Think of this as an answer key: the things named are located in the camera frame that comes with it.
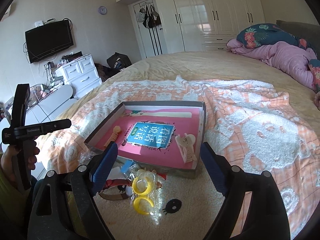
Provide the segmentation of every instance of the tv screen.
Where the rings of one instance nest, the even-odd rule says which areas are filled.
[[[48,23],[26,31],[30,63],[40,61],[73,45],[69,20]]]

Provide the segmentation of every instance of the pink book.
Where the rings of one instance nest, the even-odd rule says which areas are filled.
[[[199,152],[195,152],[197,141],[201,140],[199,121],[198,108],[125,110],[95,147],[104,149],[113,128],[120,126],[122,132],[115,141],[119,156],[153,165],[192,169],[199,158]],[[193,158],[186,158],[190,153],[194,154]]]

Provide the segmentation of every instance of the beige bed sheet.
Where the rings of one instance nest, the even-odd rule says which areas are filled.
[[[175,80],[177,75],[188,81],[251,79],[271,83],[276,91],[289,93],[290,105],[309,123],[318,138],[320,136],[320,111],[313,102],[315,93],[312,90],[281,70],[227,51],[180,52],[141,60],[81,98],[60,119],[72,118],[81,106],[115,81]]]

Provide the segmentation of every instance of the floral pillow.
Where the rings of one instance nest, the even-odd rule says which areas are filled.
[[[285,41],[304,50],[311,47],[305,39],[284,32],[279,26],[272,23],[256,24],[244,29],[237,36],[237,41],[248,49],[255,49],[262,45],[273,45],[279,41]]]
[[[313,74],[313,83],[316,93],[320,92],[320,60],[312,59],[309,61],[309,68]]]

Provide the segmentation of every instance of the wall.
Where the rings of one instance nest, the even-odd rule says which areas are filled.
[[[277,20],[319,25],[305,0],[261,0],[267,23]]]
[[[108,10],[106,15],[98,13],[102,5]],[[19,83],[46,84],[46,62],[29,64],[23,53],[24,33],[36,21],[65,17],[73,22],[75,45],[59,53],[55,64],[62,55],[80,50],[103,65],[115,52],[128,55],[132,63],[141,60],[127,5],[116,0],[14,0],[10,16],[0,22],[0,101],[11,98]]]

